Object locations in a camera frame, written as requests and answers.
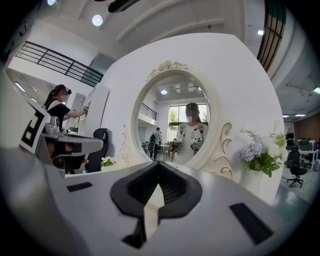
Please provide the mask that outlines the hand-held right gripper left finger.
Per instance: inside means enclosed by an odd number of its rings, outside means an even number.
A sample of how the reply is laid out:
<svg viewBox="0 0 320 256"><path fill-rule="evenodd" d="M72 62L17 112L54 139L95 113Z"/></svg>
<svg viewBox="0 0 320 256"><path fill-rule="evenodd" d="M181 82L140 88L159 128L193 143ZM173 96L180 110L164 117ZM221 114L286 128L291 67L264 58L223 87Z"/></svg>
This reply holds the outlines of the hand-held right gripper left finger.
<svg viewBox="0 0 320 256"><path fill-rule="evenodd" d="M64 179L69 213L93 256L159 256L147 237L147 207L158 185L157 162Z"/></svg>

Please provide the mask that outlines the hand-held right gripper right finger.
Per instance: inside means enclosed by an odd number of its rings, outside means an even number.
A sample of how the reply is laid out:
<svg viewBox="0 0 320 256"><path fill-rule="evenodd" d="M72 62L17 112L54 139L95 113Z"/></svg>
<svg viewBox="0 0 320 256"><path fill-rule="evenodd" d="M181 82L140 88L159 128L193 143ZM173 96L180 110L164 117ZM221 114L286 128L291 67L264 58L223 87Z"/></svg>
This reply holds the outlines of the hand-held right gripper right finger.
<svg viewBox="0 0 320 256"><path fill-rule="evenodd" d="M194 177L202 197L186 216L161 220L146 243L148 256L264 256L277 249L287 236L286 225L273 207L238 183L214 173L173 164ZM231 210L244 205L268 229L256 243Z"/></svg>

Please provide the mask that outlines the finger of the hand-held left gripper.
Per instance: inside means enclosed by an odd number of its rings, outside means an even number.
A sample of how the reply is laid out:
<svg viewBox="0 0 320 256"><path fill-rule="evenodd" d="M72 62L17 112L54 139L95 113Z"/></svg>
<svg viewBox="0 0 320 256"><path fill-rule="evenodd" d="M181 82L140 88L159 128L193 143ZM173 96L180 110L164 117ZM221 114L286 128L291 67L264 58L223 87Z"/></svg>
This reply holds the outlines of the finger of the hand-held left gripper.
<svg viewBox="0 0 320 256"><path fill-rule="evenodd" d="M74 173L86 163L86 155L103 148L103 141L98 138L60 132L55 139L55 157L48 156L44 145L40 148L42 151L37 157L43 164L53 165L62 173Z"/></svg>

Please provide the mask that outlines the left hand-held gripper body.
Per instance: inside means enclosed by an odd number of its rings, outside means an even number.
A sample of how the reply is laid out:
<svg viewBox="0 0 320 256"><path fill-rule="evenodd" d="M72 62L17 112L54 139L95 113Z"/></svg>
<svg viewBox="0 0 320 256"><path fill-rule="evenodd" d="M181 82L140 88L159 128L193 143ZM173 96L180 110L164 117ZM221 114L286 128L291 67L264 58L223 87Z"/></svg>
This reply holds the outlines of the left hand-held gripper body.
<svg viewBox="0 0 320 256"><path fill-rule="evenodd" d="M55 139L60 134L59 119L48 114L31 98L26 98L25 101L34 110L34 114L22 134L19 148L24 152L38 156L42 151L41 146L45 146L48 156L55 157Z"/></svg>

